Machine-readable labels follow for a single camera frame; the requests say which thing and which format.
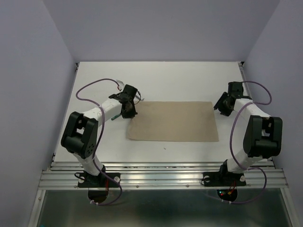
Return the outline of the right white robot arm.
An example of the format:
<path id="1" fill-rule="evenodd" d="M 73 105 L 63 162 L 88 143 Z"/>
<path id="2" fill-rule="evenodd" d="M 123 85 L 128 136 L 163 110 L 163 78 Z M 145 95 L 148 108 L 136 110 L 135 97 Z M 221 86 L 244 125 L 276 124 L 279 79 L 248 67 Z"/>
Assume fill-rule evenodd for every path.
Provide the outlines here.
<path id="1" fill-rule="evenodd" d="M 237 113 L 230 133 L 230 152 L 232 157 L 225 160 L 218 172 L 218 180 L 229 184 L 235 179 L 235 174 L 242 174 L 256 162 L 276 157 L 281 152 L 283 120 L 262 111 L 248 96 L 234 96 L 224 92 L 214 105 L 224 116 Z M 247 120 L 242 148 L 234 153 L 232 149 L 233 133 L 237 120 L 242 117 Z"/>

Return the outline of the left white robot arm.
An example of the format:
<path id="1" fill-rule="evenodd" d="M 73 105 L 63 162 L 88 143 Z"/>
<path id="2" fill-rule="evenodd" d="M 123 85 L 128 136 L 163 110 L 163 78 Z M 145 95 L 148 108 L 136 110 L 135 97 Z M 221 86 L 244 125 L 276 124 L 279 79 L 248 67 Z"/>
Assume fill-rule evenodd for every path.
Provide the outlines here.
<path id="1" fill-rule="evenodd" d="M 121 114 L 125 119 L 135 117 L 135 98 L 136 94 L 129 95 L 126 92 L 113 94 L 101 105 L 84 113 L 72 112 L 68 118 L 61 146 L 77 158 L 94 186 L 101 186 L 105 182 L 105 174 L 101 172 L 104 165 L 96 155 L 97 137 L 102 135 L 105 122 L 114 116 Z"/>

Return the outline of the beige cloth napkin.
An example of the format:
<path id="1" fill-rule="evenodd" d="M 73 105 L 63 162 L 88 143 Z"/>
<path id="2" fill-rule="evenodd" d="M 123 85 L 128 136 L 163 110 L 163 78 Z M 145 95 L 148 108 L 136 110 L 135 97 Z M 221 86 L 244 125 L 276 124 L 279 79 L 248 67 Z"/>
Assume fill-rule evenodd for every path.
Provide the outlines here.
<path id="1" fill-rule="evenodd" d="M 140 141 L 218 142 L 212 102 L 147 102 L 136 106 L 126 138 Z"/>

